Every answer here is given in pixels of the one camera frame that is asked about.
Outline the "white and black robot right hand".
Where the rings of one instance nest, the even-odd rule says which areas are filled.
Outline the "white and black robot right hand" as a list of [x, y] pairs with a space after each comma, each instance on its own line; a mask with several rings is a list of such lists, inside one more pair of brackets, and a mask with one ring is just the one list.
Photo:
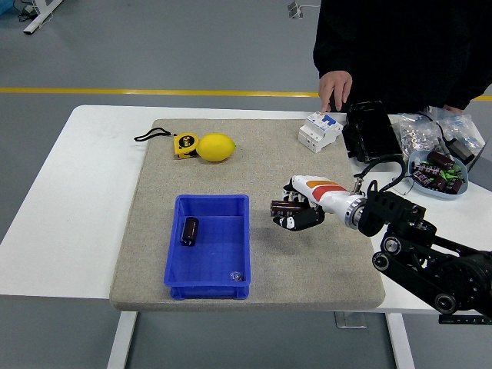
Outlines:
[[295, 175], [283, 187], [282, 200], [271, 203], [272, 221], [289, 231], [303, 231], [335, 214], [347, 227], [356, 229], [366, 199], [324, 177]]

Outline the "person's right hand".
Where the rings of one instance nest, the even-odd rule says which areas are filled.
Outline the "person's right hand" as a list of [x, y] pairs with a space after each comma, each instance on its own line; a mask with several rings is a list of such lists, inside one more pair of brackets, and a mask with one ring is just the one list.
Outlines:
[[353, 78], [347, 71], [330, 71], [319, 80], [318, 95], [321, 100], [320, 113], [332, 110], [331, 101], [334, 101], [334, 110], [341, 111], [351, 93]]

